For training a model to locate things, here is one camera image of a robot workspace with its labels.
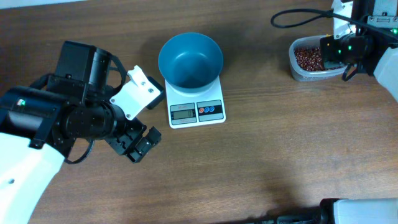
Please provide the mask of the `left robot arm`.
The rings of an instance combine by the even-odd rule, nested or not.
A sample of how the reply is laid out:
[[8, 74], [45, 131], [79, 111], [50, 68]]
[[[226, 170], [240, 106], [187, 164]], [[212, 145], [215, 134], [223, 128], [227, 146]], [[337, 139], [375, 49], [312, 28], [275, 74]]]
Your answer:
[[162, 85], [93, 45], [66, 41], [54, 73], [1, 98], [1, 222], [27, 223], [77, 139], [106, 141], [138, 163], [160, 132], [137, 115], [165, 97]]

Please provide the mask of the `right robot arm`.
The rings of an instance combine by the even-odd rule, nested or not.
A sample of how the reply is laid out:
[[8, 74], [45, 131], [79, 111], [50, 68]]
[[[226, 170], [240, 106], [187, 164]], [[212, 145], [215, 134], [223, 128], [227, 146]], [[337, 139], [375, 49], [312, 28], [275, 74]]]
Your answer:
[[346, 66], [342, 79], [357, 73], [373, 76], [397, 99], [397, 1], [334, 0], [333, 35], [320, 39], [325, 68]]

